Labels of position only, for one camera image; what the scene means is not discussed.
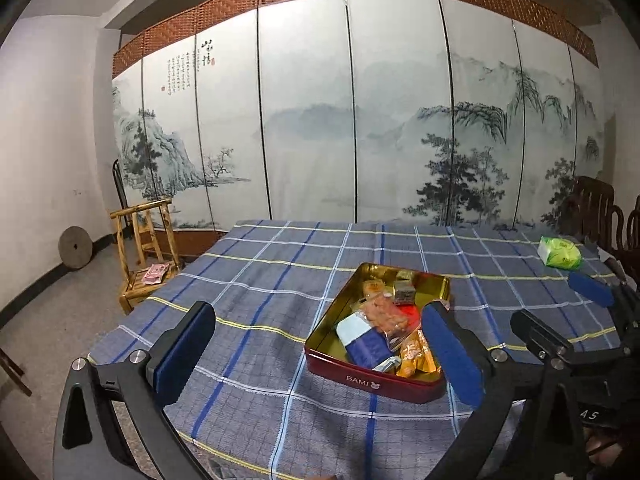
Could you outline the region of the orange snack packet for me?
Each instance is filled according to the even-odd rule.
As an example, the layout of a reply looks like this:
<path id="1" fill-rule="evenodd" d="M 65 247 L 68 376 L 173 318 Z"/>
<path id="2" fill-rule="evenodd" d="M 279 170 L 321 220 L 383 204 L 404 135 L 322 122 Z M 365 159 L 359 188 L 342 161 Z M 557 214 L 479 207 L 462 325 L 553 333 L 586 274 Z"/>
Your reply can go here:
<path id="1" fill-rule="evenodd" d="M 397 376 L 410 378 L 422 373 L 435 377 L 441 370 L 422 330 L 416 330 L 400 346 L 400 365 L 396 370 Z"/>

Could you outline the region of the red snack packet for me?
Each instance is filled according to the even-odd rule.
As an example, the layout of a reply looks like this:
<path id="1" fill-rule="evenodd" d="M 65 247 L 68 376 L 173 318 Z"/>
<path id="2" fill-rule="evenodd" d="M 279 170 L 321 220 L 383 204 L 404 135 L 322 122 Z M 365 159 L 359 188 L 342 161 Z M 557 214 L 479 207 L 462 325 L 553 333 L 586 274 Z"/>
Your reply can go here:
<path id="1" fill-rule="evenodd" d="M 403 304 L 398 309 L 408 318 L 409 326 L 420 325 L 420 310 L 415 304 Z"/>

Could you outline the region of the blue and white snack box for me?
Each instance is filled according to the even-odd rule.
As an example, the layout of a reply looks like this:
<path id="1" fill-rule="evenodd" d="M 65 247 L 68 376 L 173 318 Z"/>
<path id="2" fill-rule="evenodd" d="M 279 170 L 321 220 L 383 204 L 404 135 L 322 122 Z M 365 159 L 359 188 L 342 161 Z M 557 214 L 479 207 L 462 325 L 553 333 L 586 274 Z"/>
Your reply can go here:
<path id="1" fill-rule="evenodd" d="M 386 372 L 399 364 L 385 337 L 374 330 L 361 313 L 341 320 L 335 331 L 352 364 L 376 372 Z"/>

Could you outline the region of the clear bag of orange snacks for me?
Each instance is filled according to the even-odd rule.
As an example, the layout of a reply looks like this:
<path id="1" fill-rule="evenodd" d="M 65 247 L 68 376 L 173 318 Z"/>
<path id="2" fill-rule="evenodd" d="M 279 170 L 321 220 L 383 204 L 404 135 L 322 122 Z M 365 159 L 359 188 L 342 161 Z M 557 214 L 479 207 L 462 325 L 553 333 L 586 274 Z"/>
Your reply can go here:
<path id="1" fill-rule="evenodd" d="M 421 326 L 409 326 L 408 318 L 398 309 L 391 296 L 378 294 L 363 301 L 359 312 L 369 325 L 384 336 L 390 350 L 396 350 Z"/>

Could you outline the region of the green tissue pack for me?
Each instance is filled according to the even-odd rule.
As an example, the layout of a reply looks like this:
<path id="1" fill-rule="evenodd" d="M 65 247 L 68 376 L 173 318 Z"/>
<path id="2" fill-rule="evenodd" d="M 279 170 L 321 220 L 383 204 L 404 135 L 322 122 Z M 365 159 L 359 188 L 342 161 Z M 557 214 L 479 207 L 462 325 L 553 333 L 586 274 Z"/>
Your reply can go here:
<path id="1" fill-rule="evenodd" d="M 573 271 L 582 264 L 582 253 L 577 245 L 565 238 L 542 236 L 537 254 L 545 266 Z"/>

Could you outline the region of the dark wooden chair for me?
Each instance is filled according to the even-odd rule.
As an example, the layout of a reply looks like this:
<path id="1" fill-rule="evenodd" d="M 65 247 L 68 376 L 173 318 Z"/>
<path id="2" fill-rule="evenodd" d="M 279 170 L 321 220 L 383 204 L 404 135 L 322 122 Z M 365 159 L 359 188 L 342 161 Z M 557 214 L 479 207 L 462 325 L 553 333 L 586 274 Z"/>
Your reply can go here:
<path id="1" fill-rule="evenodd" d="M 576 177 L 572 192 L 561 205 L 561 231 L 597 252 L 616 276 L 639 283 L 639 203 L 628 216 L 625 248 L 625 216 L 614 198 L 612 185 L 587 176 Z"/>

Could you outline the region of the red and gold tin box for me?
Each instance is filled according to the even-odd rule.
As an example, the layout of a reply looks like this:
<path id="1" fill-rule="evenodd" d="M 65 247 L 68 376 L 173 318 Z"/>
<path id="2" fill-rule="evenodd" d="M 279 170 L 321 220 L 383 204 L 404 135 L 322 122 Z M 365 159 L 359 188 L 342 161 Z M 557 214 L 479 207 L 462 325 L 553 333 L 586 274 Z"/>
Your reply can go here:
<path id="1" fill-rule="evenodd" d="M 423 308 L 446 304 L 442 275 L 361 263 L 305 342 L 308 370 L 350 388 L 423 404 L 445 392 L 444 372 L 426 342 Z"/>

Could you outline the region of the blue plaid tablecloth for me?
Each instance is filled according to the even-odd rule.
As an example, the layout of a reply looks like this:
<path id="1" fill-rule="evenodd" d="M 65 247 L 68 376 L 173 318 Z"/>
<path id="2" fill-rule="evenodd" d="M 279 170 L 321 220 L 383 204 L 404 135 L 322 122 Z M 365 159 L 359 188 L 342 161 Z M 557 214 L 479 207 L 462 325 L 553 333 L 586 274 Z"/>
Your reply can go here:
<path id="1" fill-rule="evenodd" d="M 311 374 L 304 343 L 365 262 L 449 278 L 458 322 L 525 361 L 511 314 L 534 312 L 580 351 L 615 347 L 608 311 L 545 266 L 534 230 L 418 222 L 244 220 L 90 352 L 126 359 L 194 302 L 217 315 L 212 341 L 167 415 L 201 461 L 238 479 L 422 479 L 470 417 L 452 390 L 425 404 L 382 398 Z"/>

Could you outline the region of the bamboo chair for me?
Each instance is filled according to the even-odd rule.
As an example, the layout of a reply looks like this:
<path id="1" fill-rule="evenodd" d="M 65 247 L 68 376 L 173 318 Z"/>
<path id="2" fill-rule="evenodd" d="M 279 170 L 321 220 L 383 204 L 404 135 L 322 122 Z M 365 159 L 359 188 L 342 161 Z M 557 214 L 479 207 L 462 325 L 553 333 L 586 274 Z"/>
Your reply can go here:
<path id="1" fill-rule="evenodd" d="M 152 295 L 182 270 L 174 229 L 169 213 L 170 198 L 153 200 L 115 210 L 110 218 L 115 226 L 118 261 L 122 271 L 118 302 L 125 314 Z M 136 262 L 130 266 L 125 243 L 125 228 L 134 237 Z"/>

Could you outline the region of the round stone disc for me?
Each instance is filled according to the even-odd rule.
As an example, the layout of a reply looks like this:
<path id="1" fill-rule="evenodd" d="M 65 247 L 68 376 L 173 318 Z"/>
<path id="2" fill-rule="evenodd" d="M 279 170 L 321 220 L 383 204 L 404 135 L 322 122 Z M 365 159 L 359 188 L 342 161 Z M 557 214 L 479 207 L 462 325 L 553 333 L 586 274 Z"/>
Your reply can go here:
<path id="1" fill-rule="evenodd" d="M 91 261 L 92 253 L 91 237 L 80 226 L 70 226 L 58 239 L 58 254 L 67 269 L 82 269 Z"/>

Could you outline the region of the painted folding screen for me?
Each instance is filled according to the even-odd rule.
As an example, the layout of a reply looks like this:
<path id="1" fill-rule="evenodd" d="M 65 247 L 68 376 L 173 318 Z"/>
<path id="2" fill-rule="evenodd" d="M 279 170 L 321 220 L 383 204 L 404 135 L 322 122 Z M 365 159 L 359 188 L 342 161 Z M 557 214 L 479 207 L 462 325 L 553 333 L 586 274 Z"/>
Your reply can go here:
<path id="1" fill-rule="evenodd" d="M 533 0 L 208 0 L 113 73 L 127 200 L 183 230 L 553 226 L 603 167 L 593 43 Z"/>

